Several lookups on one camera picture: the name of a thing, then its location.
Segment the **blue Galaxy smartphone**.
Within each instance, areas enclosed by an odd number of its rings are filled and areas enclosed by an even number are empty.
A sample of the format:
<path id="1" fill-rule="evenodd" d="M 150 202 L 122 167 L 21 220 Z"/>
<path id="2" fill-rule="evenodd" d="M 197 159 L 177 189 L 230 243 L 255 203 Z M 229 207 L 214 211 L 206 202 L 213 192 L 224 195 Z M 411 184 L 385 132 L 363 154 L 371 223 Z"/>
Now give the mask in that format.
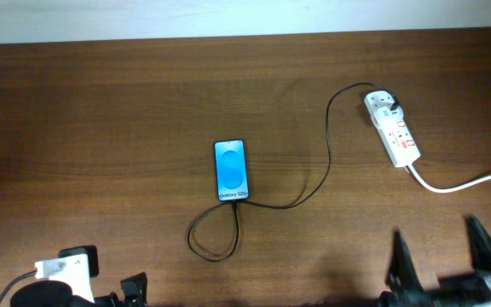
<path id="1" fill-rule="evenodd" d="M 217 197 L 220 201 L 244 200 L 249 197 L 249 181 L 243 140 L 214 144 Z"/>

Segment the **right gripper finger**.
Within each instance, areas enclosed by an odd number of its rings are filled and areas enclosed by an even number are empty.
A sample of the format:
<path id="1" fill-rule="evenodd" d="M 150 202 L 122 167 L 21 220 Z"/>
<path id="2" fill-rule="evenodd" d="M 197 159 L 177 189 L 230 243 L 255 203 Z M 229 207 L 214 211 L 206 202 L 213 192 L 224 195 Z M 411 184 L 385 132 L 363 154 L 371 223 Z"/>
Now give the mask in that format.
<path id="1" fill-rule="evenodd" d="M 393 233 L 390 266 L 385 284 L 392 292 L 422 293 L 424 291 L 414 268 L 407 243 L 399 230 L 395 230 Z"/>
<path id="2" fill-rule="evenodd" d="M 475 216 L 467 216 L 465 226 L 472 268 L 491 273 L 491 236 Z"/>

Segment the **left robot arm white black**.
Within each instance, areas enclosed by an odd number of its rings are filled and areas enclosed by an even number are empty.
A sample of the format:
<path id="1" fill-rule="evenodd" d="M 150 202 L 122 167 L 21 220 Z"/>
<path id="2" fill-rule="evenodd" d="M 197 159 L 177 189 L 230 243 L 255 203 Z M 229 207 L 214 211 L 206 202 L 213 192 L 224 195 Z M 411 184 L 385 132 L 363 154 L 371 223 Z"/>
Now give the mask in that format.
<path id="1" fill-rule="evenodd" d="M 72 294 L 69 285 L 62 281 L 38 281 L 22 287 L 10 299 L 11 307 L 146 307 L 147 276 L 145 273 L 131 276 L 120 282 L 124 299 L 116 293 L 94 298 Z"/>

